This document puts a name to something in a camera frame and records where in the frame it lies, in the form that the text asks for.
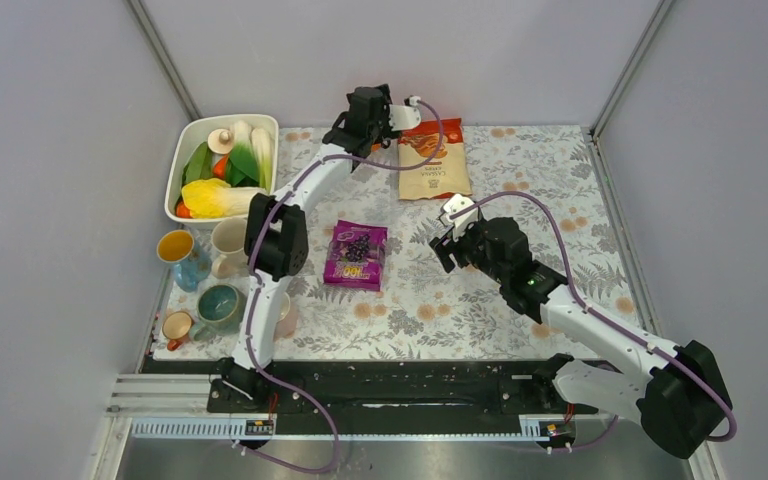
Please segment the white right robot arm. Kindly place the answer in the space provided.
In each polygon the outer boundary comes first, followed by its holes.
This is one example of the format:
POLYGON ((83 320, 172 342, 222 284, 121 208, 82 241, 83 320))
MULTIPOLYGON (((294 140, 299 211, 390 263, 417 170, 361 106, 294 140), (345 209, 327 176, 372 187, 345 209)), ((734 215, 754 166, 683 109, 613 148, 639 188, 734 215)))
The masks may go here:
POLYGON ((532 257, 528 238, 509 217, 443 213, 447 231, 430 246, 444 270, 472 266, 494 280, 506 304, 556 328, 610 364, 604 370, 569 355, 547 361, 533 386, 535 402, 557 412, 583 404, 638 424, 663 451, 689 458, 715 430, 736 433, 728 390, 712 351, 698 341, 681 346, 588 306, 571 281, 532 257))

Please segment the blue butterfly mug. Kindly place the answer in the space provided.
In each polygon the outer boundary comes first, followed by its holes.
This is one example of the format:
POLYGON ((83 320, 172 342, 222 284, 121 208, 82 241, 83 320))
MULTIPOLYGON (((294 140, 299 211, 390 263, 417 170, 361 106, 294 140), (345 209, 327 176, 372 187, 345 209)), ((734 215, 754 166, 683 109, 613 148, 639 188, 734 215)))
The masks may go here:
POLYGON ((163 235, 157 243, 156 255, 170 267, 175 284, 184 292, 196 292, 210 275, 210 256, 188 230, 163 235))

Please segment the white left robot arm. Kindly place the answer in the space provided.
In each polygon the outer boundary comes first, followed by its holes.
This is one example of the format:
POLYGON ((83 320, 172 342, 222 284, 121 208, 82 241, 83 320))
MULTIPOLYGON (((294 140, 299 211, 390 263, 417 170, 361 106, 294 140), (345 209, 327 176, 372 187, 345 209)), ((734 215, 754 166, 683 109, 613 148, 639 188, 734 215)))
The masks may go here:
POLYGON ((249 292, 232 358, 257 370, 273 358, 273 336, 289 282, 309 252, 307 214, 370 155, 372 146, 398 136, 391 126, 387 84, 357 87, 348 109, 323 136, 308 165, 273 194, 258 194, 247 219, 249 292))

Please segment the small orange cup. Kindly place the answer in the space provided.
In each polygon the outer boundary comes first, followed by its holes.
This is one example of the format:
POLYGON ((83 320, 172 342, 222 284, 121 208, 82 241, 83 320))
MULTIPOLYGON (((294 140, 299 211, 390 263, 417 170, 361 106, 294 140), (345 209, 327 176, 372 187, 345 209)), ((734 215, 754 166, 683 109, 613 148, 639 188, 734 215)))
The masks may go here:
POLYGON ((166 350, 175 351, 189 342, 193 326, 194 320, 186 311, 169 314, 161 325, 161 333, 166 339, 166 350))

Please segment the pink plastic cup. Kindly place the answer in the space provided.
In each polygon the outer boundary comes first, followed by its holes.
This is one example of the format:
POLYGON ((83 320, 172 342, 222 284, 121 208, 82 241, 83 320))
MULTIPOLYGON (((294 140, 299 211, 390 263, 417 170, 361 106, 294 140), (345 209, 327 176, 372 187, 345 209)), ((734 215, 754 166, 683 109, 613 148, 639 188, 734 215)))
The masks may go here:
POLYGON ((291 297, 285 293, 280 310, 280 318, 276 323, 273 340, 290 338, 294 335, 299 320, 299 312, 291 297))

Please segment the green ceramic mug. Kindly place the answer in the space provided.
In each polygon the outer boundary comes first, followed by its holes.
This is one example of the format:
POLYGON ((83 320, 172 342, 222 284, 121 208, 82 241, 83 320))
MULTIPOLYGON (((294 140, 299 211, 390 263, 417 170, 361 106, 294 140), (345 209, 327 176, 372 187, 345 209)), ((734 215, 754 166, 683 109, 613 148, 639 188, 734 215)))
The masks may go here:
POLYGON ((237 333, 246 302, 246 295, 233 285, 211 286, 198 299, 197 319, 190 328, 189 339, 203 341, 215 336, 237 333))

